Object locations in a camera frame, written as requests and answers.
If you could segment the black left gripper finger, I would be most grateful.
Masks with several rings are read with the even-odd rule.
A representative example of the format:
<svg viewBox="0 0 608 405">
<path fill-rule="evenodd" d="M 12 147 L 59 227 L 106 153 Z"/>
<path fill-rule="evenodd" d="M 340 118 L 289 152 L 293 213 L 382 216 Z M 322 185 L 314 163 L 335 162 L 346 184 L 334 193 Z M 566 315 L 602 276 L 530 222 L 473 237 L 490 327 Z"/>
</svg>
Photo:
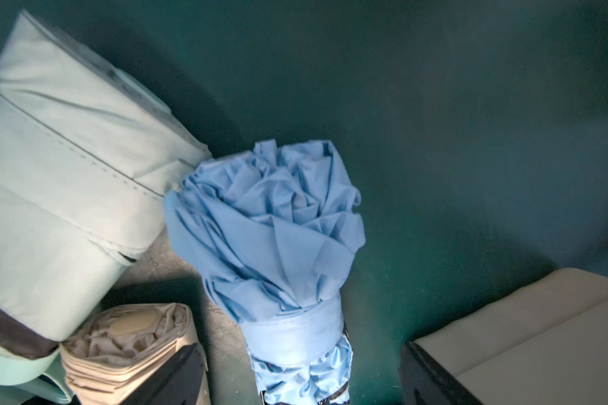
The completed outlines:
<svg viewBox="0 0 608 405">
<path fill-rule="evenodd" d="M 122 401 L 122 405 L 205 404 L 205 357 L 201 344 L 182 347 Z"/>
</svg>

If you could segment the orange beige umbrella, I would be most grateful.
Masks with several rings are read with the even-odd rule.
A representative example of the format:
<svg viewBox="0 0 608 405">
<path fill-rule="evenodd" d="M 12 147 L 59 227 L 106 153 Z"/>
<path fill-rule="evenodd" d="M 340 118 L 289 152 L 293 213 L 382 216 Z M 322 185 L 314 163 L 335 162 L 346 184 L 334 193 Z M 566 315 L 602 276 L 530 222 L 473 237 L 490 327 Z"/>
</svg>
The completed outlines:
<svg viewBox="0 0 608 405">
<path fill-rule="evenodd" d="M 121 404 L 181 349 L 206 356 L 189 306 L 120 305 L 60 345 L 66 382 L 82 404 Z"/>
</svg>

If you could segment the sky blue umbrella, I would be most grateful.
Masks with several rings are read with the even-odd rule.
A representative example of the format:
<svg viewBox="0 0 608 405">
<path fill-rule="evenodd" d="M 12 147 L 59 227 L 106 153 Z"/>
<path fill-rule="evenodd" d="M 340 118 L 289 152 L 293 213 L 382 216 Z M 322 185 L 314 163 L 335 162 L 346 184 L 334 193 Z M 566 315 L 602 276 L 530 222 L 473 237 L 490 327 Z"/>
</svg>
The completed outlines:
<svg viewBox="0 0 608 405">
<path fill-rule="evenodd" d="M 364 224 L 329 140 L 202 163 L 165 196 L 172 248 L 241 328 L 266 404 L 346 404 L 353 350 L 340 290 Z"/>
</svg>

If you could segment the mint green umbrella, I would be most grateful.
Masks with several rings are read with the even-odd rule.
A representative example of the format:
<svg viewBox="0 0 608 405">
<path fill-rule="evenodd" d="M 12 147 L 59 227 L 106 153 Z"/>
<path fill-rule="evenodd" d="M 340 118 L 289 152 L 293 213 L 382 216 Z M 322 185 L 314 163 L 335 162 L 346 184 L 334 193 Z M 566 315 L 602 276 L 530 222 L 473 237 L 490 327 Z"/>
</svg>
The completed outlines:
<svg viewBox="0 0 608 405">
<path fill-rule="evenodd" d="M 165 227 L 208 147 L 133 77 L 22 10 L 0 53 L 0 403 L 63 389 L 59 349 Z"/>
</svg>

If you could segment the beige plastic storage box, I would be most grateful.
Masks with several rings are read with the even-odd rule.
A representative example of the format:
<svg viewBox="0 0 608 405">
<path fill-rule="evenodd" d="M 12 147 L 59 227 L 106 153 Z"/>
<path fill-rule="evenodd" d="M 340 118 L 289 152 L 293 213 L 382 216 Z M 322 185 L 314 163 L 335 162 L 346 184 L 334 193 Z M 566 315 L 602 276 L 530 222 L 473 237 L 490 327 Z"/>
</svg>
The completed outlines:
<svg viewBox="0 0 608 405">
<path fill-rule="evenodd" d="M 608 278 L 562 268 L 401 351 L 407 404 L 608 404 Z"/>
</svg>

